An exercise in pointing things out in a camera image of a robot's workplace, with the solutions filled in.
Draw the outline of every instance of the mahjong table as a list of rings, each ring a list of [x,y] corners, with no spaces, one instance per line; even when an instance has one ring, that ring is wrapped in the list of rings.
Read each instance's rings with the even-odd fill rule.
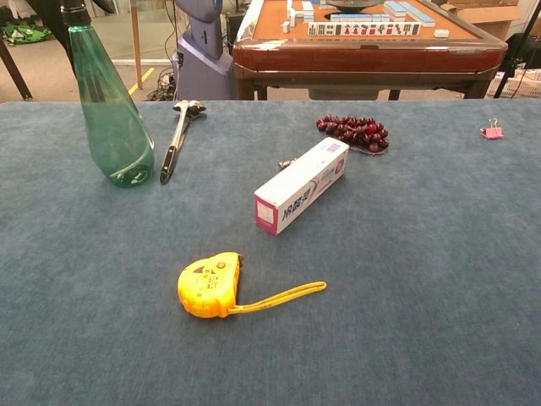
[[[465,98],[484,97],[507,45],[428,1],[407,3],[433,24],[425,26],[411,14],[400,22],[392,16],[347,22],[329,4],[312,2],[313,11],[303,14],[306,2],[299,0],[253,0],[233,46],[239,97],[252,100],[256,90],[265,97],[268,86],[387,89],[390,99],[400,90],[443,88]],[[295,19],[291,9],[298,11]],[[379,18],[387,9],[378,3],[362,13]],[[445,37],[436,37],[436,31]]]

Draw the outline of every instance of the toothpaste box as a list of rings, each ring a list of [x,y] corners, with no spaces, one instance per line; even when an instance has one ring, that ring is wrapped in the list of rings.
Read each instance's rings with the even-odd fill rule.
[[[255,223],[279,234],[341,177],[349,146],[327,137],[255,191]]]

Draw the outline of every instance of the green glass bottle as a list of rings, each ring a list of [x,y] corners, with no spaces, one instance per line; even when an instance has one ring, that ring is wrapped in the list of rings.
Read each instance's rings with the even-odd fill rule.
[[[92,159],[116,186],[142,184],[152,176],[154,141],[90,25],[84,1],[62,0],[62,13]]]

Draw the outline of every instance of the tape measure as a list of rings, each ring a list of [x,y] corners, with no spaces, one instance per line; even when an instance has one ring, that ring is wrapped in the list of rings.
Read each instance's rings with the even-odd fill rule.
[[[253,304],[236,304],[238,277],[243,256],[222,252],[186,266],[178,278],[178,298],[184,309],[197,317],[227,317],[268,309],[327,287],[325,282],[307,283]]]

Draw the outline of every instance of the pink binder clip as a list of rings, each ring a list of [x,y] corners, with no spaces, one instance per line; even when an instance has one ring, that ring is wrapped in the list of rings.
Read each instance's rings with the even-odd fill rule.
[[[490,127],[487,129],[481,129],[481,135],[487,140],[498,140],[499,138],[504,138],[504,130],[501,127],[498,127],[498,118],[494,117],[490,120]]]

